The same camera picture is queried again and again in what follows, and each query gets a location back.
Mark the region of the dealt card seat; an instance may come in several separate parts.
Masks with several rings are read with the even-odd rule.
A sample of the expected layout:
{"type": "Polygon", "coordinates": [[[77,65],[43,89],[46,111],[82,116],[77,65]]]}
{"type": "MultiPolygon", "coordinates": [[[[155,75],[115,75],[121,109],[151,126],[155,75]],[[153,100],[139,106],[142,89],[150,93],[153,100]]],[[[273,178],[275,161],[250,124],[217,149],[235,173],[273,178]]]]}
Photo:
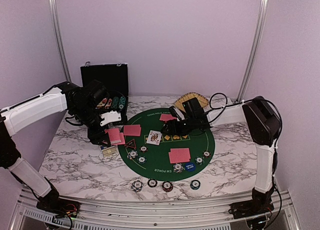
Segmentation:
{"type": "Polygon", "coordinates": [[[129,136],[131,134],[131,126],[130,125],[124,125],[123,134],[125,136],[129,136]]]}
{"type": "Polygon", "coordinates": [[[160,121],[165,121],[165,120],[166,120],[166,116],[167,116],[167,115],[171,115],[171,114],[164,114],[164,113],[163,113],[163,114],[161,114],[161,116],[160,116],[160,119],[159,119],[159,120],[160,120],[160,121]]]}

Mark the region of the placed hundred chip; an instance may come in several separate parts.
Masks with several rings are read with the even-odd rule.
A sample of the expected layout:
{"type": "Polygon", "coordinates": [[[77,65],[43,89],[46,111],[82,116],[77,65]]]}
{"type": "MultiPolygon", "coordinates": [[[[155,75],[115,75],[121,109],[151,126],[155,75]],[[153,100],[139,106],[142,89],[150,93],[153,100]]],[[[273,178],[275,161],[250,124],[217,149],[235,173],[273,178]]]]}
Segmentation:
{"type": "Polygon", "coordinates": [[[142,153],[145,153],[148,151],[148,148],[147,146],[141,146],[140,149],[139,149],[142,153]]]}
{"type": "Polygon", "coordinates": [[[209,151],[204,151],[204,152],[203,152],[203,156],[204,156],[205,158],[209,158],[209,157],[211,156],[211,153],[210,153],[209,151]]]}

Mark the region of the placed fifty chip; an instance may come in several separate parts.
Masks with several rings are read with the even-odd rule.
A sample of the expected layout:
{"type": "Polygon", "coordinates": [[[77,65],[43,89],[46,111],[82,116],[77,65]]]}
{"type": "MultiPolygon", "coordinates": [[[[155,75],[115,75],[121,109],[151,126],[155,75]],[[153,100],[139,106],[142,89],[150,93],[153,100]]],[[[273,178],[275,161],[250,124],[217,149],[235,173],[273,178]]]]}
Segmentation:
{"type": "Polygon", "coordinates": [[[204,159],[202,157],[196,157],[195,158],[195,162],[198,164],[198,165],[202,165],[204,163],[204,159]]]}
{"type": "Polygon", "coordinates": [[[147,158],[144,157],[144,156],[139,156],[138,159],[137,159],[137,162],[138,162],[139,164],[144,164],[144,163],[147,162],[147,158]]]}

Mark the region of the blue small blind button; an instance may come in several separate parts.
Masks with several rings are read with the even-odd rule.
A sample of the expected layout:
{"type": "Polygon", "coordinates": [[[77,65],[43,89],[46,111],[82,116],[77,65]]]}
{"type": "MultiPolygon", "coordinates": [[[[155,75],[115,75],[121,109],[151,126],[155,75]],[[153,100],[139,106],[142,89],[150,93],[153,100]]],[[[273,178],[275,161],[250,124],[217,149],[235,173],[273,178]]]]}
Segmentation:
{"type": "Polygon", "coordinates": [[[196,170],[196,165],[195,163],[188,162],[188,163],[185,163],[184,169],[188,172],[193,172],[196,170]]]}

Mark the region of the red-backed playing card deck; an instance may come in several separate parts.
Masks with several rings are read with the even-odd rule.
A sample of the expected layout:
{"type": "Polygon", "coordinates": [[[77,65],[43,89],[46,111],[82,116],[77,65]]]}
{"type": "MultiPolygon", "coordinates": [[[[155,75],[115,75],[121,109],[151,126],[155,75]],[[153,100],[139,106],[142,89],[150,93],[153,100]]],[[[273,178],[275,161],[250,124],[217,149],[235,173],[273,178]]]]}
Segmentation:
{"type": "Polygon", "coordinates": [[[125,144],[124,134],[121,133],[118,128],[106,129],[105,133],[108,134],[110,143],[112,145],[124,145],[125,144]]]}

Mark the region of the placed ten chips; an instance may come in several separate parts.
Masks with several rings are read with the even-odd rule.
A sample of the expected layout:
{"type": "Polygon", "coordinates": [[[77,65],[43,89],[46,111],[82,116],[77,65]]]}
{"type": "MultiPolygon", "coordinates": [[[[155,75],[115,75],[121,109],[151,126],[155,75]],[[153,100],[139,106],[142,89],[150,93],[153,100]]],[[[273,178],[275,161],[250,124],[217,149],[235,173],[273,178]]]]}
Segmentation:
{"type": "Polygon", "coordinates": [[[173,171],[175,173],[181,173],[184,170],[184,167],[181,163],[176,163],[173,165],[173,171]]]}
{"type": "Polygon", "coordinates": [[[138,152],[136,150],[129,151],[127,154],[127,158],[132,160],[138,156],[138,152]]]}

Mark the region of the triangular all-in button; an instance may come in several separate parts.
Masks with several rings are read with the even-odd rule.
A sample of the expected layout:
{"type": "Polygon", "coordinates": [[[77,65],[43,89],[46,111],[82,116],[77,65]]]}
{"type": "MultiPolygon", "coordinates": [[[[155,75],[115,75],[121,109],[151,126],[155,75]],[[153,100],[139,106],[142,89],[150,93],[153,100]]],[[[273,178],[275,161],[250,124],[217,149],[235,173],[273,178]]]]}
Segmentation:
{"type": "Polygon", "coordinates": [[[125,143],[124,146],[125,146],[126,148],[131,148],[131,149],[136,149],[136,148],[137,148],[135,139],[129,140],[127,143],[125,143]]]}

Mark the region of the green fifty chip stack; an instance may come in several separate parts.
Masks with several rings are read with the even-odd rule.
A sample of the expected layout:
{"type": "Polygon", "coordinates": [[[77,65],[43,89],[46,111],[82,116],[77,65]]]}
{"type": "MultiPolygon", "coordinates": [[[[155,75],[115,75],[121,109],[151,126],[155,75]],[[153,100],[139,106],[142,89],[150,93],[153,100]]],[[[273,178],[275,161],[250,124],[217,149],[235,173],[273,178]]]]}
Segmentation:
{"type": "Polygon", "coordinates": [[[190,183],[190,188],[192,190],[198,190],[201,186],[201,183],[199,180],[192,180],[191,183],[190,183]]]}

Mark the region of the hundred chip front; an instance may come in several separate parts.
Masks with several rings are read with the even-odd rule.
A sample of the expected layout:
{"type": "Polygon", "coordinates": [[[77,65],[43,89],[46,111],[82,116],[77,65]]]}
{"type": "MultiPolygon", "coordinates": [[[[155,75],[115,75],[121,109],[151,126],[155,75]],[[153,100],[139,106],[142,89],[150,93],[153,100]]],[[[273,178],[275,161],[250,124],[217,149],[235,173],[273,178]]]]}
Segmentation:
{"type": "Polygon", "coordinates": [[[148,182],[147,182],[147,185],[151,188],[154,188],[158,185],[158,182],[157,180],[155,179],[149,179],[148,182]]]}

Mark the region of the blue ten chip stack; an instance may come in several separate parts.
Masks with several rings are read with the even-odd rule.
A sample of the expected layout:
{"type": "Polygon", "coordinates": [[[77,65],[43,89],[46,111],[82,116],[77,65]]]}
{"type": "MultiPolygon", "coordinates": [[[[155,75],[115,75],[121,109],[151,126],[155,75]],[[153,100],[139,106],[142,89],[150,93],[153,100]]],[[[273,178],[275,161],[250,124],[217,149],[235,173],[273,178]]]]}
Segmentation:
{"type": "Polygon", "coordinates": [[[134,192],[140,192],[143,188],[143,183],[139,180],[137,181],[134,181],[131,185],[131,189],[134,191],[134,192]]]}

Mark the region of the dealt card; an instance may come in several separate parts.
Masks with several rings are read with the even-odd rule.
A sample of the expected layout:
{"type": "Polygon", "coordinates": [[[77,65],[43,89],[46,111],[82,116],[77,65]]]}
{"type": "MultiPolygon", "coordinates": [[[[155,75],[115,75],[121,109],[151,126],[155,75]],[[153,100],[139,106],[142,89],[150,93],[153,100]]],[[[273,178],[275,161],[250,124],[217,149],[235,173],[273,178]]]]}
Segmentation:
{"type": "Polygon", "coordinates": [[[169,152],[168,155],[171,164],[182,163],[185,159],[184,153],[181,152],[169,152]]]}

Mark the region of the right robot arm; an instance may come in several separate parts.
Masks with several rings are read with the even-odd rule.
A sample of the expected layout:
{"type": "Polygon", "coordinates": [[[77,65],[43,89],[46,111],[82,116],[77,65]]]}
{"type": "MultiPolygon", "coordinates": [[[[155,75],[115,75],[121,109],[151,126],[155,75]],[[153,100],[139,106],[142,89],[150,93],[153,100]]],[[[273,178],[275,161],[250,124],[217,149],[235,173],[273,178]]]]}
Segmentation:
{"type": "Polygon", "coordinates": [[[209,129],[219,125],[245,121],[256,146],[257,176],[252,190],[252,200],[247,209],[258,214],[267,206],[276,188],[274,174],[278,165],[278,140],[283,121],[276,106],[262,96],[239,103],[225,103],[221,107],[205,110],[196,98],[185,101],[182,115],[170,107],[174,120],[167,121],[161,133],[167,135],[185,135],[196,129],[209,129]]]}

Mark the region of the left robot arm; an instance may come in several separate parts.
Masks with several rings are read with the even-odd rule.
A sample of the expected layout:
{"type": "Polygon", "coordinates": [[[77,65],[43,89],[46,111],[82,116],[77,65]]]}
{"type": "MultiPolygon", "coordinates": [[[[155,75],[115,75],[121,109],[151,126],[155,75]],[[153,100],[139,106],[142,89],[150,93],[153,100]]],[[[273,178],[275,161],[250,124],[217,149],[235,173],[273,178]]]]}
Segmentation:
{"type": "Polygon", "coordinates": [[[39,204],[53,213],[63,209],[57,189],[22,157],[12,136],[38,120],[67,110],[80,125],[87,126],[87,137],[92,144],[108,146],[109,135],[96,109],[107,94],[107,89],[97,80],[85,87],[66,81],[0,112],[0,166],[33,190],[39,204]]]}

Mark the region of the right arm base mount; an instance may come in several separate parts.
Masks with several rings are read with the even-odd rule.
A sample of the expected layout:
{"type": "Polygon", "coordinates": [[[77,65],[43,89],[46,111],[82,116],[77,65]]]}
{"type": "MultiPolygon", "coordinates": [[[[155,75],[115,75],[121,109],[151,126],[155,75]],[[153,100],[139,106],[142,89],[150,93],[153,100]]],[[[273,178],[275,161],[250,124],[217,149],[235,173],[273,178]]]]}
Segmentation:
{"type": "Polygon", "coordinates": [[[241,219],[268,213],[274,209],[275,208],[272,203],[267,203],[265,205],[254,205],[253,200],[249,200],[230,204],[228,213],[232,214],[234,219],[241,219]]]}

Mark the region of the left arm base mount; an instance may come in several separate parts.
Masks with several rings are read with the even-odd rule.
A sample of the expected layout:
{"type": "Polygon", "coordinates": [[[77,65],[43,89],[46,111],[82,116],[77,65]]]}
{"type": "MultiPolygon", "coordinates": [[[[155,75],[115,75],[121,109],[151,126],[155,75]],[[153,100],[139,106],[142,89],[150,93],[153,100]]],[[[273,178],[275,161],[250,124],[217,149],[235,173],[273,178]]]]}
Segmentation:
{"type": "Polygon", "coordinates": [[[45,201],[38,201],[36,207],[40,210],[47,211],[58,215],[58,217],[77,217],[80,203],[76,201],[58,199],[57,201],[49,204],[45,201]]]}

